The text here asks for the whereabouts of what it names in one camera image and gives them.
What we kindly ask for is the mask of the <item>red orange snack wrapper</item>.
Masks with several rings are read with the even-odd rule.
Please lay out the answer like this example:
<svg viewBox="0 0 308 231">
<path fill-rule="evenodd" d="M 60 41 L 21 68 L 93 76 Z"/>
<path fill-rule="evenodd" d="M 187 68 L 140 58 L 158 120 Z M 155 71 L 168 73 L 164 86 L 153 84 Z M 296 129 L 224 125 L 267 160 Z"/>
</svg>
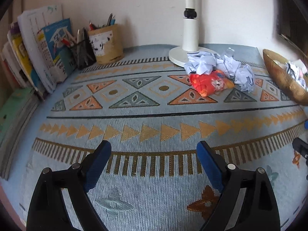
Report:
<svg viewBox="0 0 308 231">
<path fill-rule="evenodd" d="M 190 74 L 188 76 L 191 85 L 202 97 L 235 87 L 234 83 L 220 70 L 213 71 L 211 74 Z"/>
</svg>

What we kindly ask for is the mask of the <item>cardboard pen holder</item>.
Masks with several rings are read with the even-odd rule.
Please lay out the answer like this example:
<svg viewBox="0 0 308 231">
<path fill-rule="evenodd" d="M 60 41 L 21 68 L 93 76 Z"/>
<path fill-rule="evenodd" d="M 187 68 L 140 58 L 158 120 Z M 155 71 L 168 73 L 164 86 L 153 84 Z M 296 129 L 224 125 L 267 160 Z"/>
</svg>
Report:
<svg viewBox="0 0 308 231">
<path fill-rule="evenodd" d="M 88 36 L 99 65 L 112 64 L 124 57 L 118 24 L 88 31 Z"/>
</svg>

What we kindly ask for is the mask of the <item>green flat book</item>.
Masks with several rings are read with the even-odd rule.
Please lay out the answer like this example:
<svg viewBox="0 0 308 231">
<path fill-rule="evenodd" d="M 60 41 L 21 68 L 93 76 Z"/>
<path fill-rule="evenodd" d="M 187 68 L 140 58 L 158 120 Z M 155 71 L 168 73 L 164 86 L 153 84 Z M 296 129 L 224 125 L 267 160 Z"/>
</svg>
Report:
<svg viewBox="0 0 308 231">
<path fill-rule="evenodd" d="M 1 178 L 7 180 L 18 143 L 39 99 L 33 89 L 17 89 L 1 108 Z"/>
</svg>

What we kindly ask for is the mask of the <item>white desk lamp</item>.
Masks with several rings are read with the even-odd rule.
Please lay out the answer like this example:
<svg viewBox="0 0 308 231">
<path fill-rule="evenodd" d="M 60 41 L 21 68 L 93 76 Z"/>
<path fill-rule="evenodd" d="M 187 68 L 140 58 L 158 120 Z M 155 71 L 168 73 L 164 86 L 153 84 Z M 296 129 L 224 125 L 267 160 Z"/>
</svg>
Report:
<svg viewBox="0 0 308 231">
<path fill-rule="evenodd" d="M 177 66 L 184 67 L 188 62 L 188 53 L 200 51 L 216 54 L 211 49 L 199 46 L 199 22 L 195 0 L 185 0 L 182 45 L 169 50 L 169 60 Z"/>
</svg>

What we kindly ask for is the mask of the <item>white paper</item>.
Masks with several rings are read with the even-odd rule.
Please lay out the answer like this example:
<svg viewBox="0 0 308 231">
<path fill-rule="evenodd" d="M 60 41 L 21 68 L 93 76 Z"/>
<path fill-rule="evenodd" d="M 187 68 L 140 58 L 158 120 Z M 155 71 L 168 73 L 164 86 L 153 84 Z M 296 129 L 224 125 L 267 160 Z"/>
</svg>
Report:
<svg viewBox="0 0 308 231">
<path fill-rule="evenodd" d="M 293 80 L 296 81 L 303 89 L 307 90 L 307 84 L 304 80 L 304 75 L 302 73 L 301 68 L 297 67 L 292 62 L 286 62 L 286 72 L 288 75 L 292 77 Z"/>
</svg>

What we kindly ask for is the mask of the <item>woven golden basket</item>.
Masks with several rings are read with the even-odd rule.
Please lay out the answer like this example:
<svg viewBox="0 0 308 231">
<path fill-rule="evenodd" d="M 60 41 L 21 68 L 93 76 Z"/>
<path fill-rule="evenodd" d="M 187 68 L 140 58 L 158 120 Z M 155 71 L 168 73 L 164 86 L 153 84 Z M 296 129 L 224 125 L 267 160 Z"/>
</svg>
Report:
<svg viewBox="0 0 308 231">
<path fill-rule="evenodd" d="M 285 64 L 286 58 L 268 49 L 263 49 L 263 59 L 272 80 L 294 102 L 307 106 L 307 91 L 302 88 L 287 72 L 275 63 L 275 60 Z"/>
</svg>

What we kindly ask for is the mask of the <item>black mesh pen holder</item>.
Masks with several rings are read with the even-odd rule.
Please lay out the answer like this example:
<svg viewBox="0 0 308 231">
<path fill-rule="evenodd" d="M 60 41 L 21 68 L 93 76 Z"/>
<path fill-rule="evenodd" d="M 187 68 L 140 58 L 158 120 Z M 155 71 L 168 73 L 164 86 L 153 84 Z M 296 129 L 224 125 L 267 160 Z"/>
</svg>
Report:
<svg viewBox="0 0 308 231">
<path fill-rule="evenodd" d="M 88 39 L 82 40 L 70 48 L 73 54 L 76 66 L 83 70 L 96 63 L 96 57 Z"/>
</svg>

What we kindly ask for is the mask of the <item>patterned blue table mat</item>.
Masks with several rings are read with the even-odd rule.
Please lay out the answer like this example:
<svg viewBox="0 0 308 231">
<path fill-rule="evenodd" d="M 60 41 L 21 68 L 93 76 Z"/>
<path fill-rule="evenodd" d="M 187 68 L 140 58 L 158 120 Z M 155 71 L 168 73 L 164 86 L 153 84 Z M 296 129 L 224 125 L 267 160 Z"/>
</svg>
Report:
<svg viewBox="0 0 308 231">
<path fill-rule="evenodd" d="M 226 162 L 262 167 L 288 228 L 307 199 L 307 166 L 292 141 L 307 138 L 305 112 L 272 81 L 257 49 L 235 46 L 256 85 L 201 97 L 165 46 L 78 71 L 42 104 L 1 184 L 25 222 L 41 171 L 81 162 L 102 140 L 112 154 L 88 193 L 109 230 L 199 230 L 219 191 L 196 155 L 204 140 Z"/>
</svg>

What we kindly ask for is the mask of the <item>paper pile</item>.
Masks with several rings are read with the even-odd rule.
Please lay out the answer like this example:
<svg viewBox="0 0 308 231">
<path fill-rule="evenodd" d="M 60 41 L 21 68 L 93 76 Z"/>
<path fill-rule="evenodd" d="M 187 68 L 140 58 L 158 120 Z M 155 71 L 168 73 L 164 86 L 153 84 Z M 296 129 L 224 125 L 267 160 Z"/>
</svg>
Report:
<svg viewBox="0 0 308 231">
<path fill-rule="evenodd" d="M 249 65 L 244 65 L 233 58 L 234 50 L 228 48 L 222 55 L 200 51 L 188 53 L 188 62 L 184 65 L 187 75 L 211 74 L 222 71 L 240 90 L 252 92 L 255 87 L 254 73 Z"/>
</svg>

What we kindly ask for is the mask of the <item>row of standing books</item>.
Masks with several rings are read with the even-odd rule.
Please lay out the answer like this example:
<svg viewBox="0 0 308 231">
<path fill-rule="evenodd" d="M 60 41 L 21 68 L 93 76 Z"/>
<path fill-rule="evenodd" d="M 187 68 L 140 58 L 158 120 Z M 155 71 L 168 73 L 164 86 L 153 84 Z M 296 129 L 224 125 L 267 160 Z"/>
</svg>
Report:
<svg viewBox="0 0 308 231">
<path fill-rule="evenodd" d="M 61 5 L 26 10 L 10 25 L 8 42 L 30 84 L 40 96 L 52 94 L 75 70 L 70 19 Z"/>
</svg>

